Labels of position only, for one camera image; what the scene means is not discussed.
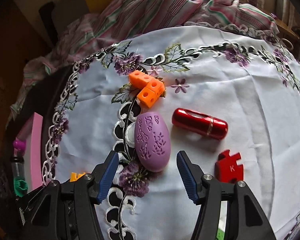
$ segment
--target red cylinder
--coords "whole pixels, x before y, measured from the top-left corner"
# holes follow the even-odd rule
[[[222,140],[228,132],[226,121],[183,108],[177,108],[174,111],[172,123],[175,126],[217,140]]]

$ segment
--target red puzzle piece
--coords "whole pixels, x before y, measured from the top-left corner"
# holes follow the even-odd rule
[[[221,182],[236,183],[243,180],[243,165],[237,165],[241,159],[240,153],[229,156],[230,150],[225,150],[218,156],[215,164],[215,177]]]

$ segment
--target silver screw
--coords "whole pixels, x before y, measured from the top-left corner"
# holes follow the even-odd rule
[[[90,179],[92,179],[92,175],[91,174],[85,174],[84,179],[85,180],[90,180]]]
[[[54,186],[56,186],[58,184],[58,181],[57,180],[52,180],[50,183],[49,183],[49,185],[50,186],[52,186],[52,187],[54,187]]]
[[[239,187],[245,187],[246,183],[243,180],[238,181],[238,186]]]
[[[203,178],[205,180],[212,180],[212,176],[210,174],[204,174]]]

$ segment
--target pink and green striped cloth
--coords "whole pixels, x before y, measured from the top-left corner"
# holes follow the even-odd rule
[[[86,14],[72,22],[47,56],[26,64],[17,101],[10,107],[13,118],[31,87],[59,68],[115,42],[189,23],[279,33],[272,17],[238,0],[113,0],[101,14]]]

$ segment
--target striped fabric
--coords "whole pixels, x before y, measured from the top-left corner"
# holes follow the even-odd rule
[[[279,33],[272,17],[238,0],[113,0],[101,14],[87,14],[71,23],[46,57],[27,63],[17,102],[11,106],[13,117],[20,112],[30,88],[59,68],[115,42],[189,22],[245,25]]]

